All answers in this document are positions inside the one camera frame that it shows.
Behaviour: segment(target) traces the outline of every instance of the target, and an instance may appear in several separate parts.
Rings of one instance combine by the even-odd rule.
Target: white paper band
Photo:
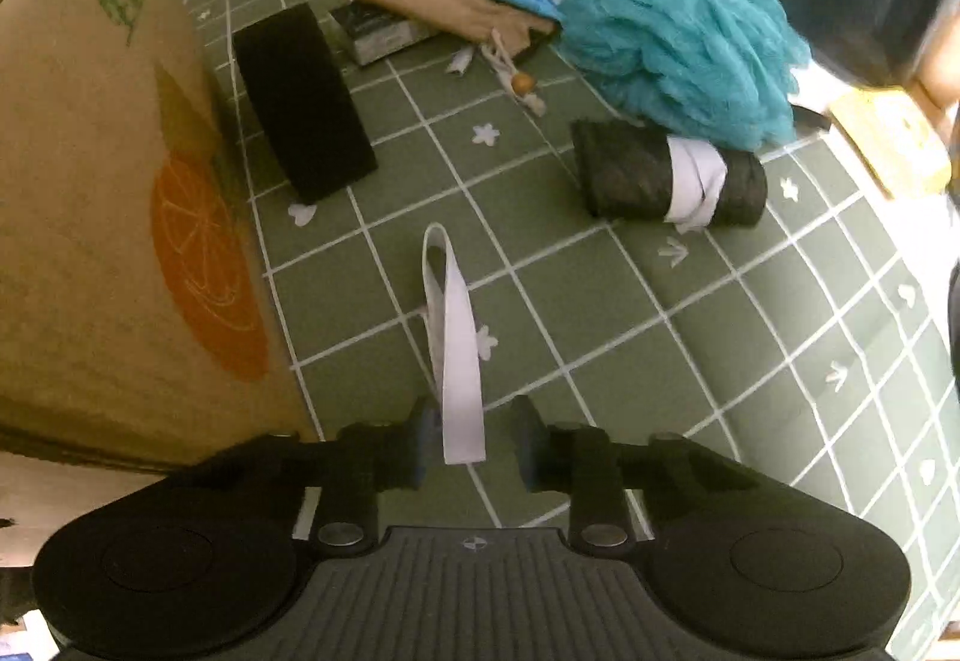
[[[427,250],[445,254],[445,284],[440,288],[427,263]],[[477,330],[467,283],[453,255],[443,225],[433,223],[424,233],[424,292],[426,332],[433,377],[443,412],[443,460],[448,464],[477,463],[487,457],[480,394]]]
[[[709,142],[667,136],[673,167],[673,193],[664,222],[675,222],[680,234],[703,228],[713,220],[720,191],[727,181],[727,164]]]

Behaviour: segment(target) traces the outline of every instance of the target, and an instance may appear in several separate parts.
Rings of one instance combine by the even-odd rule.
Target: metal screw
[[[363,536],[363,528],[355,522],[328,522],[317,531],[317,539],[331,548],[348,548],[362,542]]]
[[[580,532],[587,544],[595,548],[615,548],[627,541],[627,532],[619,525],[608,522],[594,522]]]

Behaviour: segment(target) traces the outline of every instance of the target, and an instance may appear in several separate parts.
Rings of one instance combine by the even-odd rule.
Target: ribbed black surface
[[[555,530],[396,528],[373,554],[320,565],[280,620],[208,658],[741,661],[747,656],[715,648],[674,624],[630,567],[574,554]],[[872,651],[859,658],[889,656]],[[81,653],[62,657],[87,659]]]

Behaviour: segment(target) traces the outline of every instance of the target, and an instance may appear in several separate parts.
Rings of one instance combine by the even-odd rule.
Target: teal loofah
[[[756,150],[795,137],[806,41],[777,0],[563,0],[560,50],[619,110]]]

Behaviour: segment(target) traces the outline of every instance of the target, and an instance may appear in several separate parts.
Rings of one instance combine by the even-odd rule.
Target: brown pouch
[[[426,22],[438,30],[483,44],[491,30],[500,33],[511,57],[530,46],[530,31],[553,33],[555,22],[492,0],[360,0],[403,17]]]

